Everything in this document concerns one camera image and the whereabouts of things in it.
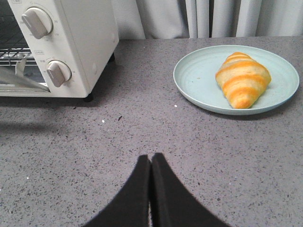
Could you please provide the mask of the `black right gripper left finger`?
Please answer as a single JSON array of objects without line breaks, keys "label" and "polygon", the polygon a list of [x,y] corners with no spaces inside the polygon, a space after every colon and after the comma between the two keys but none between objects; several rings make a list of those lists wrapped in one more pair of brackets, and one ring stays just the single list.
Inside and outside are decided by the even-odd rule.
[{"label": "black right gripper left finger", "polygon": [[113,200],[86,227],[147,227],[151,164],[147,155],[137,163]]}]

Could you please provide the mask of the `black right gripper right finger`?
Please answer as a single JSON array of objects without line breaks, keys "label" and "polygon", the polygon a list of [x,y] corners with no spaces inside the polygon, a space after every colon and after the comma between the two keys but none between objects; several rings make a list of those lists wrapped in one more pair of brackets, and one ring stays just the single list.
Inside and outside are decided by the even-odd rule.
[{"label": "black right gripper right finger", "polygon": [[154,227],[226,227],[185,188],[162,153],[152,157],[151,217]]}]

